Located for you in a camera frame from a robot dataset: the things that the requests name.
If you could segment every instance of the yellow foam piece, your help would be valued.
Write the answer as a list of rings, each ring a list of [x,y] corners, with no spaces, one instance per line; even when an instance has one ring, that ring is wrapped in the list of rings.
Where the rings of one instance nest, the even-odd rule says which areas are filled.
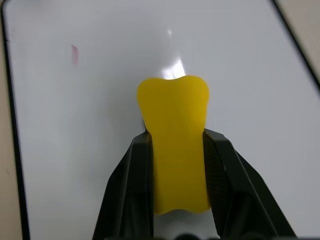
[[[208,100],[208,86],[196,76],[150,78],[137,89],[152,137],[155,214],[210,208],[202,139]]]

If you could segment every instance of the red mark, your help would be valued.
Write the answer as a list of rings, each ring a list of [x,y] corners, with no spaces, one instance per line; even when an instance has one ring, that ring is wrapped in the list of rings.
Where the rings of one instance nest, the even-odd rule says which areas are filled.
[[[79,58],[78,48],[75,45],[71,45],[71,47],[72,47],[72,63],[74,65],[78,65],[78,58]]]

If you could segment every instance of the white surface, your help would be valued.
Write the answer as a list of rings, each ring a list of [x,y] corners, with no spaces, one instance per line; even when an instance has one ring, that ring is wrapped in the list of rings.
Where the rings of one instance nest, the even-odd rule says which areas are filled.
[[[258,170],[299,236],[320,236],[320,98],[269,1],[10,0],[5,13],[32,240],[91,239],[144,130],[138,84],[183,74],[209,85],[206,127]],[[208,213],[171,214],[156,234],[215,234]]]

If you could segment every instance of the yellow object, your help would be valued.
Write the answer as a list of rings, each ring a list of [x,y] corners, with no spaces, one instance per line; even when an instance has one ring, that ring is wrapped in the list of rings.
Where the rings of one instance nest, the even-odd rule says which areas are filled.
[[[137,89],[152,137],[155,214],[210,208],[202,139],[208,100],[208,86],[196,76],[150,78]]]

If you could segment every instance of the table surface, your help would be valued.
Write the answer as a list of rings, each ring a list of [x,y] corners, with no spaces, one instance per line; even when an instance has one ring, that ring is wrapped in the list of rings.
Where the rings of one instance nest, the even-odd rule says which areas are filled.
[[[261,174],[296,234],[320,235],[320,96],[269,1],[11,0],[5,19],[32,240],[91,238],[144,131],[138,84],[183,75],[207,82],[206,128]],[[155,233],[212,225],[175,211]]]

